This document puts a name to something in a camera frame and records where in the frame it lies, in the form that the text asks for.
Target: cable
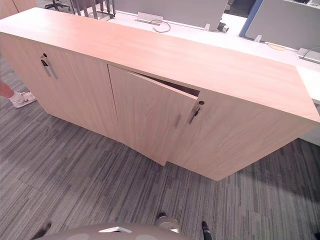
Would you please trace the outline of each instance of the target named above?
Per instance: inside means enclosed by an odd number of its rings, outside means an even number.
[[[314,49],[320,49],[320,46],[316,46],[316,47],[313,47],[313,48],[310,48],[308,51],[306,51],[306,53],[303,55],[302,57],[302,60],[305,59],[305,56],[307,55],[307,53],[309,53],[310,51],[314,50]]]
[[[153,19],[151,20],[149,23],[152,24],[153,21],[159,21],[161,23],[164,23],[164,24],[167,24],[169,26],[169,29],[168,30],[165,30],[165,31],[158,31],[157,29],[155,29],[154,27],[152,28],[153,30],[155,30],[157,33],[167,33],[171,30],[171,26],[169,23],[167,23],[166,21],[162,21],[162,20],[158,20],[158,19]]]

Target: person's foot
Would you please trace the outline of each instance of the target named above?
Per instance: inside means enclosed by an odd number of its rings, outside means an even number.
[[[17,109],[36,101],[36,97],[31,92],[20,92],[20,96],[21,99],[19,101],[11,101]]]

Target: cabinet door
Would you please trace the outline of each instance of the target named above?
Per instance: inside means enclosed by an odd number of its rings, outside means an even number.
[[[270,107],[202,90],[199,114],[181,131],[170,162],[221,180],[314,128]]]
[[[5,58],[49,114],[117,139],[117,115],[104,61],[6,34],[0,41]]]
[[[164,165],[197,97],[109,65],[121,142]]]

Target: wood grain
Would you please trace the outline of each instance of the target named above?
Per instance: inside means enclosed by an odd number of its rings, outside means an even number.
[[[219,181],[314,129],[291,117],[251,102],[201,91],[205,102],[181,131],[169,162]]]
[[[0,21],[0,31],[103,59],[114,66],[186,87],[218,92],[320,122],[292,65],[40,8]]]
[[[197,97],[109,65],[121,142],[164,165]]]
[[[116,109],[104,61],[12,35],[1,36],[0,45],[47,113],[118,139]],[[43,53],[58,79],[44,70],[40,59]]]
[[[13,0],[13,2],[16,8],[18,9],[19,13],[28,9],[35,8],[37,6],[35,0]]]
[[[1,0],[0,1],[0,19],[6,18],[13,14],[17,14],[18,10],[13,0]]]

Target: person's leg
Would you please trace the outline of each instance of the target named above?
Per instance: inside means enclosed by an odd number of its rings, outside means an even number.
[[[9,99],[15,108],[33,103],[36,97],[31,92],[16,92],[3,81],[0,81],[0,96]]]
[[[7,99],[11,98],[15,94],[15,91],[11,89],[7,84],[3,81],[0,81],[0,96],[3,96]]]

